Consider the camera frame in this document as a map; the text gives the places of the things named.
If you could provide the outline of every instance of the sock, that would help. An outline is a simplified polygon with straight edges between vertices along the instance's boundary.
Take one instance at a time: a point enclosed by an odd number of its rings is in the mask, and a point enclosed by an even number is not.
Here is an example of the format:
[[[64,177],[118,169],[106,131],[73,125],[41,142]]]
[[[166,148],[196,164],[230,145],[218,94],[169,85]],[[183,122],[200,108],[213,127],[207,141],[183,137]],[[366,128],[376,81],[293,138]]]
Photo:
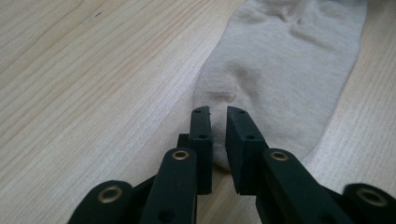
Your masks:
[[[229,169],[227,106],[246,110],[269,147],[302,159],[356,61],[367,2],[247,0],[204,63],[193,107],[209,105],[214,162]]]

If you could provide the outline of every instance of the gray sock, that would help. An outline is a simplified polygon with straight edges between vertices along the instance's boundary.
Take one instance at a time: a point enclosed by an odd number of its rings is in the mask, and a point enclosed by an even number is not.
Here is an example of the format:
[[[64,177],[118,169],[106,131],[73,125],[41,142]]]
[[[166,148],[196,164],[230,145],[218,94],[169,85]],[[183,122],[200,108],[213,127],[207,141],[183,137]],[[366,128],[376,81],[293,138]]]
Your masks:
[[[367,2],[247,0],[201,70],[214,160],[228,169],[227,105],[245,109],[270,147],[303,158],[317,144],[359,52]]]

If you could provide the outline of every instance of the table surface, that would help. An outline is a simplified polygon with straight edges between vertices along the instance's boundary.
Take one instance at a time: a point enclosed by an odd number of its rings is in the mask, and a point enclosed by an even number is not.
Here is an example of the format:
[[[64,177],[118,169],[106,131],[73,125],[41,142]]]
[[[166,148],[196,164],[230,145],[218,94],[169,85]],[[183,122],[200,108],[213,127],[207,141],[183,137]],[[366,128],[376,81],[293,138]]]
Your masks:
[[[0,223],[65,223],[99,183],[155,175],[188,132],[194,81],[241,4],[1,1]],[[359,58],[304,161],[331,189],[365,182],[396,196],[395,12],[395,1],[369,2]],[[198,223],[260,220],[215,169]]]

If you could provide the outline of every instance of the wooden table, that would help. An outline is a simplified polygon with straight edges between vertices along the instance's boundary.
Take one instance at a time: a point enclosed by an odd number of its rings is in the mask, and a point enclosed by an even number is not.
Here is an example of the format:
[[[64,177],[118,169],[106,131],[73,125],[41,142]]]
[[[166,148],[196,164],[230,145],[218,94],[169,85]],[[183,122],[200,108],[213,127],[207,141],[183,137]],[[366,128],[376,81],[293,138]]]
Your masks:
[[[1,1],[0,223],[65,223],[97,184],[155,175],[242,3]],[[359,59],[304,161],[331,189],[362,181],[396,196],[395,12],[395,1],[369,3]],[[260,223],[228,174],[215,170],[214,183],[198,223]]]

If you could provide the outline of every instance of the fabric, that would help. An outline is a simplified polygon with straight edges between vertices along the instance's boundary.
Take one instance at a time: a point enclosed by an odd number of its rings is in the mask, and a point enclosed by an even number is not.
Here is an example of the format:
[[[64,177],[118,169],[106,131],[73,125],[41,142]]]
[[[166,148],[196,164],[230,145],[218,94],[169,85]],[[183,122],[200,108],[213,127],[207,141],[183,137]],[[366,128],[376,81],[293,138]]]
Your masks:
[[[228,105],[245,109],[269,147],[302,159],[315,145],[356,61],[367,2],[247,0],[202,67],[193,107],[209,105],[215,164]]]

